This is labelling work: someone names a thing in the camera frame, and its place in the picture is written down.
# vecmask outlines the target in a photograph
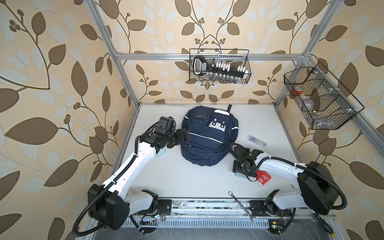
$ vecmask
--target red tag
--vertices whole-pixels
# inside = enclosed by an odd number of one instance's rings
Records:
[[[261,186],[267,183],[272,177],[265,171],[257,170],[257,181]]]

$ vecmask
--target wire basket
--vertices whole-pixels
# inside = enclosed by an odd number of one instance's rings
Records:
[[[337,80],[337,87],[328,82],[325,73],[330,73]],[[301,67],[284,74],[284,84],[313,130],[339,129],[364,109],[361,102],[321,62],[313,68]],[[359,106],[352,106],[349,98]]]
[[[247,84],[251,77],[246,49],[189,50],[189,79],[210,83]]]

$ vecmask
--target navy blue backpack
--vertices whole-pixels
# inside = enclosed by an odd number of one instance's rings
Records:
[[[198,106],[188,111],[182,128],[190,138],[181,144],[186,160],[200,166],[213,166],[225,157],[238,133],[238,121],[229,113],[231,107],[224,111]]]

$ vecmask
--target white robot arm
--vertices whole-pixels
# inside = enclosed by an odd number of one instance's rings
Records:
[[[126,196],[141,170],[161,148],[165,146],[172,148],[188,140],[188,132],[185,129],[176,130],[175,126],[175,121],[171,117],[161,117],[159,122],[136,138],[135,151],[125,159],[120,168],[101,186],[94,184],[89,189],[88,206],[74,223],[73,235],[81,237],[104,226],[117,230],[128,216],[142,210],[154,212],[157,209],[158,195],[149,190],[143,190],[128,198]],[[232,145],[230,153],[236,159],[235,164],[239,164],[240,173],[257,177],[256,172],[259,169],[284,177],[300,186],[299,189],[274,190],[265,201],[266,211],[270,215],[297,207],[311,208],[317,213],[326,215],[331,208],[346,207],[344,194],[322,168],[323,166],[316,162],[308,165],[293,163],[271,157],[256,149],[249,152],[249,149],[240,145],[236,147]],[[339,195],[342,198],[342,204],[333,206]],[[88,231],[79,232],[78,225],[87,212],[101,224]]]

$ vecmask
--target wrench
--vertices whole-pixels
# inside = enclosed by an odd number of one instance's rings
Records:
[[[248,215],[248,217],[251,219],[251,222],[256,223],[256,222],[254,221],[254,219],[257,219],[257,218],[256,218],[255,216],[252,216],[252,214],[250,214],[250,213],[248,212],[248,210],[245,209],[245,207],[241,204],[241,202],[240,202],[239,200],[237,200],[237,198],[233,195],[232,191],[229,191],[229,192],[228,192],[228,195],[229,195],[231,198],[233,198],[233,199],[235,200],[235,202],[241,207],[241,209]]]

